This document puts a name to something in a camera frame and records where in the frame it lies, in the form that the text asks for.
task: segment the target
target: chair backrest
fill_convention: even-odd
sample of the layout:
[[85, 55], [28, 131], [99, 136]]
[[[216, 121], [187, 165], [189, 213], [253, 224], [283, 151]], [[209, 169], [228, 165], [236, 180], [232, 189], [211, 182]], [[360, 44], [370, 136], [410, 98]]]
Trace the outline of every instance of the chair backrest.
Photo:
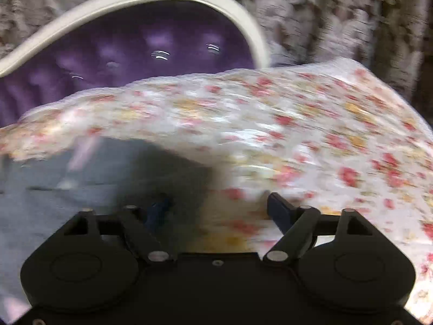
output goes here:
[[268, 64], [234, 0], [89, 0], [0, 60], [0, 126], [84, 89]]

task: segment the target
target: purple cushion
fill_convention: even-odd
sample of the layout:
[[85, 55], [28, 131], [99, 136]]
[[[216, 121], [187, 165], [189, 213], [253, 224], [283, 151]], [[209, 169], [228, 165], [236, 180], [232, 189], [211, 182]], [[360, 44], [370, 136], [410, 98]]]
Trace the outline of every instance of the purple cushion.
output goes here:
[[233, 68], [254, 68], [250, 48], [211, 7], [169, 0], [123, 8], [69, 32], [0, 78], [0, 127], [79, 90]]

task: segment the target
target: floral blanket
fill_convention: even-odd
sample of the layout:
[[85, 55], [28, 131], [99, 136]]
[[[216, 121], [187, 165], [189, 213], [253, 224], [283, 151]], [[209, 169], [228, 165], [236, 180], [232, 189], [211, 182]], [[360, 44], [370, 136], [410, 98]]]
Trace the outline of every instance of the floral blanket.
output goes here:
[[152, 141], [212, 167], [201, 232], [187, 251], [263, 255], [281, 237], [266, 215], [269, 191], [324, 214], [354, 208], [412, 260], [406, 308], [433, 320], [433, 134], [355, 61], [86, 90], [0, 133], [16, 160], [105, 136]]

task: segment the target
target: floral fabric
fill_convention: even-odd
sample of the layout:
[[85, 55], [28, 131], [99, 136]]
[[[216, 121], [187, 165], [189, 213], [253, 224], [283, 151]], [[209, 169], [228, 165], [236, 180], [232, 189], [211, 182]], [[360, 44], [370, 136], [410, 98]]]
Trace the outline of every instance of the floral fabric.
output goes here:
[[[0, 57], [86, 0], [0, 0]], [[237, 0], [263, 27], [272, 65], [362, 62], [410, 100], [429, 0]]]
[[187, 251], [263, 255], [281, 237], [265, 211], [269, 191], [324, 214], [356, 209], [412, 260], [406, 307], [433, 320], [433, 134], [359, 63], [86, 90], [2, 129], [0, 148], [16, 160], [44, 158], [98, 136], [152, 141], [213, 169]]

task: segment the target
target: gray fabric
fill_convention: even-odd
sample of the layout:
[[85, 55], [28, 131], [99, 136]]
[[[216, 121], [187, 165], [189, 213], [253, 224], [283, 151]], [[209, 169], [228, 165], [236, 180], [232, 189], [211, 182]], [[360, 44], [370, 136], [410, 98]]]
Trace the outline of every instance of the gray fabric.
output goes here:
[[[210, 171], [197, 163], [140, 140], [104, 139], [81, 171], [68, 173], [72, 151], [48, 160], [14, 162], [4, 158], [0, 176], [0, 317], [3, 300], [26, 302], [19, 281], [24, 260], [84, 207], [108, 214], [127, 204], [146, 206], [154, 193], [173, 197], [175, 206], [157, 236], [174, 251], [194, 234], [195, 216]], [[66, 178], [73, 189], [57, 186]]]

